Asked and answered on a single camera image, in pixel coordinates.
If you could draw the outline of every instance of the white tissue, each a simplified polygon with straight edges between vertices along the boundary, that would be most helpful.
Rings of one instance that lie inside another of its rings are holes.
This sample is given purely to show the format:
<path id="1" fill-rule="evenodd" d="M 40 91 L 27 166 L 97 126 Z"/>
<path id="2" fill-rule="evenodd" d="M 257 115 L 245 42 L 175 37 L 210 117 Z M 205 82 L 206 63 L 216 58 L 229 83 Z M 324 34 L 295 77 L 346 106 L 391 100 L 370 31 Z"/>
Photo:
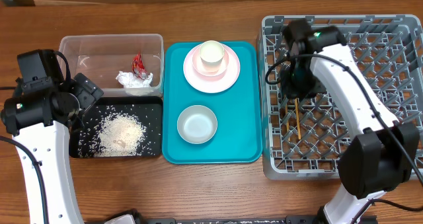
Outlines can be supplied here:
<path id="1" fill-rule="evenodd" d="M 119 71 L 119 75 L 116 77 L 121 85 L 125 89 L 128 88 L 147 88 L 150 87 L 150 84 L 153 80 L 153 74 L 147 76 L 146 79 L 140 79 L 136 77 L 132 72 L 122 72 Z"/>

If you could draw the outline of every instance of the pink saucer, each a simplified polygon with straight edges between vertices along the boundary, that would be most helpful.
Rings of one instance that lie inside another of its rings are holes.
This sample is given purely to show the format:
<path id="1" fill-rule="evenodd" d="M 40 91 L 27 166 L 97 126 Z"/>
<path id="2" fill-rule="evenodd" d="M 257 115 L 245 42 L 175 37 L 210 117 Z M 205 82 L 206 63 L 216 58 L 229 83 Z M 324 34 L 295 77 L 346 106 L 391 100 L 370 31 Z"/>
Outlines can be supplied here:
<path id="1" fill-rule="evenodd" d="M 200 57 L 200 47 L 195 49 L 194 55 L 192 55 L 192 64 L 194 69 L 204 76 L 217 76 L 225 72 L 227 64 L 229 63 L 229 54 L 225 50 L 223 59 L 219 65 L 207 66 L 204 65 Z"/>
<path id="2" fill-rule="evenodd" d="M 200 45 L 192 48 L 185 57 L 185 79 L 192 87 L 203 93 L 219 93 L 229 89 L 237 81 L 241 70 L 237 54 L 229 46 L 223 45 L 229 57 L 225 72 L 213 77 L 205 76 L 197 72 L 192 63 L 194 52 L 199 47 Z"/>

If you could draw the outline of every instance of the teal tray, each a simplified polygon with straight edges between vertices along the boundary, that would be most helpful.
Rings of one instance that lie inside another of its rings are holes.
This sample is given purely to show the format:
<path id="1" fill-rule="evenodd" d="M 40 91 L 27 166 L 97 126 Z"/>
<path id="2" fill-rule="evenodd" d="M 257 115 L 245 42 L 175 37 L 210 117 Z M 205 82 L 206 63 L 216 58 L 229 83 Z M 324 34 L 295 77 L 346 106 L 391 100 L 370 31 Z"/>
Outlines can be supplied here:
<path id="1" fill-rule="evenodd" d="M 262 152 L 256 51 L 248 42 L 222 42 L 238 55 L 241 70 L 231 88 L 208 94 L 191 87 L 182 69 L 186 54 L 199 43 L 176 43 L 166 52 L 163 155 L 178 165 L 254 162 Z M 217 117 L 216 134 L 200 145 L 184 141 L 176 129 L 179 114 L 192 105 L 207 106 Z"/>

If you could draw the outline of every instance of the wooden table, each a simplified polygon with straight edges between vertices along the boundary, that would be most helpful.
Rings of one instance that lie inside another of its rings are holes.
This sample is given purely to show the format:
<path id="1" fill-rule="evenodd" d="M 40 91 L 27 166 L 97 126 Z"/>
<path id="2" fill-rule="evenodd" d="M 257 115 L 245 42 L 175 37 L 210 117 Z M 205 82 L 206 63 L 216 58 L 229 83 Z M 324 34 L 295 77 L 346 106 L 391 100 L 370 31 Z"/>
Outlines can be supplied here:
<path id="1" fill-rule="evenodd" d="M 295 0 L 236 3 L 169 3 L 84 7 L 0 8 L 0 86 L 20 76 L 16 56 L 58 49 L 68 35 L 158 33 L 175 42 L 246 40 L 252 44 L 266 15 L 414 14 L 423 0 Z M 0 91 L 0 109 L 11 91 Z M 0 135 L 7 135 L 3 124 Z M 21 165 L 14 147 L 0 145 L 0 222 L 29 223 Z M 339 180 L 268 180 L 262 160 L 248 165 L 172 165 L 157 159 L 71 159 L 79 208 L 85 221 L 130 208 L 145 217 L 240 218 L 315 214 Z M 417 181 L 386 195 L 404 205 L 423 203 Z M 387 205 L 371 207 L 380 223 L 421 223 L 423 213 Z"/>

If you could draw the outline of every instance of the gray wire basket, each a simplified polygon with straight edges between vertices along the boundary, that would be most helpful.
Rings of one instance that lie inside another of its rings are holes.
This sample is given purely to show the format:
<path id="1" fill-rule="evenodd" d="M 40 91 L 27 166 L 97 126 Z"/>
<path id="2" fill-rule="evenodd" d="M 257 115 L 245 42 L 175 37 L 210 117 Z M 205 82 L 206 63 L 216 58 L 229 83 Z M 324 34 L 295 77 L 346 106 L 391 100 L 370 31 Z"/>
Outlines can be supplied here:
<path id="1" fill-rule="evenodd" d="M 335 25 L 373 91 L 402 122 L 422 131 L 423 31 L 413 15 L 268 16 L 257 40 L 262 107 L 263 167 L 272 180 L 338 177 L 338 160 L 350 144 L 348 130 L 328 93 L 299 102 L 282 98 L 267 85 L 268 68 L 287 52 L 281 31 L 305 18 L 313 29 Z M 278 78 L 279 68 L 270 74 Z M 422 136 L 416 164 L 423 168 Z"/>

